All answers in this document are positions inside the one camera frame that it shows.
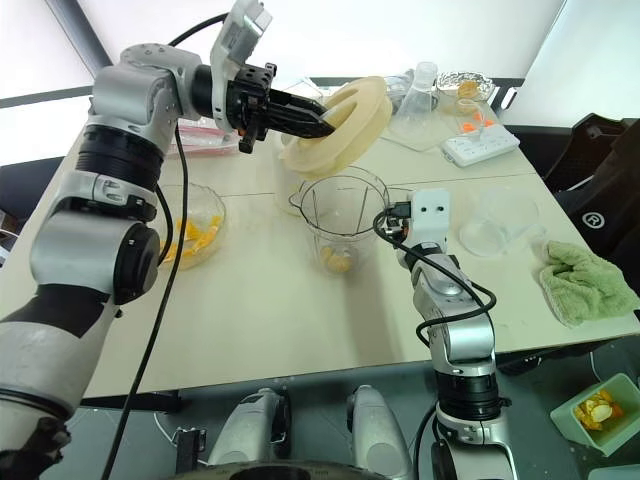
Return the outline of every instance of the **green cloth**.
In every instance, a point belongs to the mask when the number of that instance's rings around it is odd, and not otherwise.
[[[540,283],[566,326],[626,315],[640,305],[612,263],[570,243],[550,241],[546,248],[551,264],[540,272]]]

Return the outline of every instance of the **white power strip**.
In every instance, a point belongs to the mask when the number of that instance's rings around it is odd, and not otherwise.
[[[485,127],[480,133],[464,133],[442,143],[442,152],[447,160],[459,167],[488,160],[515,150],[520,140],[502,125]]]

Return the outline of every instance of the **green container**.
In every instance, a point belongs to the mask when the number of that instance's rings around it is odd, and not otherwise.
[[[605,420],[602,431],[586,430],[573,409],[602,389],[622,407],[624,416]],[[567,440],[597,448],[608,457],[640,431],[640,390],[629,377],[618,373],[560,405],[551,412],[551,420]]]

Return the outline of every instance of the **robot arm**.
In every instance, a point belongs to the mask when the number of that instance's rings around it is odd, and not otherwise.
[[[449,193],[419,190],[397,203],[388,233],[471,287],[457,260],[446,255]],[[419,257],[398,250],[411,272],[413,304],[424,319],[438,386],[436,422],[444,439],[432,448],[434,477],[517,479],[507,419],[496,382],[495,339],[488,313],[443,323],[480,305],[457,282]]]
[[[246,65],[270,20],[239,0],[212,66],[177,48],[143,44],[103,69],[93,88],[76,168],[64,177],[36,235],[36,295],[0,321],[0,478],[37,478],[60,460],[64,427],[93,375],[119,306],[146,293],[160,241],[146,226],[179,118],[215,118],[250,153],[269,128],[322,137],[318,103],[271,89],[275,65]]]

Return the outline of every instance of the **logo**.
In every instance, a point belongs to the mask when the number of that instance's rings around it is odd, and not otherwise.
[[[598,229],[604,227],[604,217],[598,212],[587,212],[582,216],[582,222],[589,228]]]

